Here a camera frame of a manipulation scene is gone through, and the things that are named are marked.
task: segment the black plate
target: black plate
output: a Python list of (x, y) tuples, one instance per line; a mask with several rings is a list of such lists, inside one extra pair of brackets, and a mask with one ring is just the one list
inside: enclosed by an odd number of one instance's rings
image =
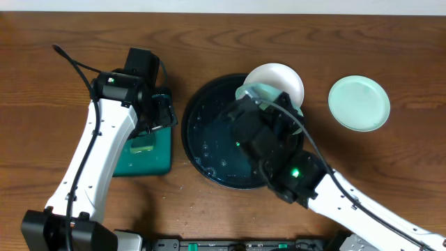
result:
[(187, 157), (210, 180), (236, 189), (254, 189), (266, 183), (253, 174), (247, 158), (230, 136), (229, 124), (218, 120), (236, 98), (236, 89), (247, 74), (223, 76), (195, 93), (187, 104), (181, 137)]

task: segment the green led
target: green led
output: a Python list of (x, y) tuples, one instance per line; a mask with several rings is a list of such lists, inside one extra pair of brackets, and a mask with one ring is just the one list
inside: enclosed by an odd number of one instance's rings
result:
[(292, 177), (297, 178), (297, 177), (299, 177), (299, 174), (300, 174), (299, 169), (294, 168), (291, 170)]

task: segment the wooden table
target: wooden table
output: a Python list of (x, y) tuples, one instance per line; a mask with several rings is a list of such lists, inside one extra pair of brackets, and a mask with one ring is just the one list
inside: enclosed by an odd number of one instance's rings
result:
[[(206, 82), (285, 63), (304, 82), (307, 125), (329, 163), (401, 217), (446, 235), (445, 34), (446, 17), (1, 13), (0, 250), (26, 249), (23, 215), (43, 210), (84, 127), (88, 93), (52, 43), (103, 70), (123, 67), (131, 46), (151, 49), (167, 67), (179, 119)], [(353, 132), (330, 114), (328, 91), (347, 75), (387, 91), (392, 111), (379, 130)], [(182, 238), (331, 237), (341, 228), (265, 188), (207, 180), (184, 153), (180, 125), (173, 151), (166, 176), (111, 181), (107, 228)]]

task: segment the white bowl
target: white bowl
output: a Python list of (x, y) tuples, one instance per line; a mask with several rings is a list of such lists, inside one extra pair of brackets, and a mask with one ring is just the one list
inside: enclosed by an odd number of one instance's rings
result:
[(263, 83), (285, 91), (298, 107), (304, 101), (304, 84), (299, 75), (281, 63), (267, 63), (255, 68), (243, 84), (251, 83)]

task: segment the mint green plate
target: mint green plate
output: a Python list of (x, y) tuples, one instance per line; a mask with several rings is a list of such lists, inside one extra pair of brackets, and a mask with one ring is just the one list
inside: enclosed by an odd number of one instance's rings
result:
[(384, 89), (363, 76), (348, 76), (336, 82), (328, 95), (328, 106), (340, 124), (359, 132), (380, 128), (390, 115)]

